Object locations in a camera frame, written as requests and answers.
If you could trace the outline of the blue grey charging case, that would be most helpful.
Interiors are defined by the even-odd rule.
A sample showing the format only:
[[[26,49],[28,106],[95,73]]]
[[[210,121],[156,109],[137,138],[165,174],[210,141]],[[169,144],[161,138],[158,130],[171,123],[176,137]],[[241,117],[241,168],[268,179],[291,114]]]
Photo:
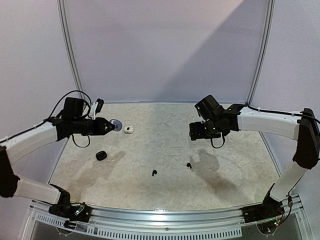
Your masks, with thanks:
[[[115,132],[119,132],[119,131],[121,131],[122,130],[122,128],[123,128],[123,124],[119,121],[119,120],[117,120],[117,119],[111,119],[110,121],[109,121],[112,125],[114,125],[114,131]]]

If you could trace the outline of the white earbud charging case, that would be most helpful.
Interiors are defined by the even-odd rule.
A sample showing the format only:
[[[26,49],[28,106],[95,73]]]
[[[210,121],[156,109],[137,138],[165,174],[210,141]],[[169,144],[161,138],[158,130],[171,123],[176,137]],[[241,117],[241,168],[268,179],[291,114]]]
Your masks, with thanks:
[[[125,126],[123,129],[123,132],[125,134],[133,134],[135,131],[135,128],[133,126]]]

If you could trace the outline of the black earbud charging case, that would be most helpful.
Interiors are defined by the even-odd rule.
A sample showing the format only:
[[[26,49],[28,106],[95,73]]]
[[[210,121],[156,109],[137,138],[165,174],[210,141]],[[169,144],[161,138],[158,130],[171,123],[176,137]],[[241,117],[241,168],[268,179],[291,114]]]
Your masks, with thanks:
[[[95,154],[95,158],[98,160],[98,161],[103,161],[107,158],[107,153],[102,150],[102,151],[99,151]]]

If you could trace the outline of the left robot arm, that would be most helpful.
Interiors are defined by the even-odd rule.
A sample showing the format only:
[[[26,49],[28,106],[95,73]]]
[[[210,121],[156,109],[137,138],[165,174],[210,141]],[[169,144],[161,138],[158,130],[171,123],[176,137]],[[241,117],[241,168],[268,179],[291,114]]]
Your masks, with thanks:
[[[24,156],[43,146],[81,135],[104,136],[120,131],[122,124],[112,119],[97,117],[104,105],[102,99],[89,103],[84,99],[67,97],[57,116],[50,116],[40,124],[0,141],[0,195],[3,198],[22,197],[54,205],[63,216],[74,213],[70,194],[53,185],[23,178],[14,173],[12,166]]]

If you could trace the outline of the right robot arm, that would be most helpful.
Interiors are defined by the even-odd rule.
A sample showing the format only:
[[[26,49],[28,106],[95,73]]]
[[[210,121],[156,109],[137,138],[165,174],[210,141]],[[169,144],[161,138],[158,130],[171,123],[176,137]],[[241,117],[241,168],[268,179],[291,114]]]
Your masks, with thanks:
[[[310,108],[284,112],[238,103],[224,108],[212,95],[206,96],[194,107],[203,121],[189,124],[191,141],[225,139],[232,131],[255,131],[297,142],[292,162],[270,188],[264,203],[258,208],[262,218],[269,218],[278,210],[278,203],[285,199],[303,175],[315,167],[320,159],[320,122]]]

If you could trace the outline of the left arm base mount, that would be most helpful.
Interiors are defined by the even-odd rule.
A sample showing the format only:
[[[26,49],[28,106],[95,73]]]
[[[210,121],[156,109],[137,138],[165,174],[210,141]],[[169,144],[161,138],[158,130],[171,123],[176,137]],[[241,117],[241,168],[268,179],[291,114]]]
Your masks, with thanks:
[[[60,200],[57,204],[52,204],[48,212],[52,215],[66,218],[71,222],[88,223],[92,215],[93,208],[82,203],[72,204],[69,200]]]

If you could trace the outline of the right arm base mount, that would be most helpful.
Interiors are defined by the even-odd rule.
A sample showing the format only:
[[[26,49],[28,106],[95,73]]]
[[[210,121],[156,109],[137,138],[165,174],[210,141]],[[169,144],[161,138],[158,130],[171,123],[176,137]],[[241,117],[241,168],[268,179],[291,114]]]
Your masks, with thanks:
[[[242,207],[241,212],[244,222],[252,223],[282,216],[285,213],[285,209],[282,202],[271,199],[259,204]]]

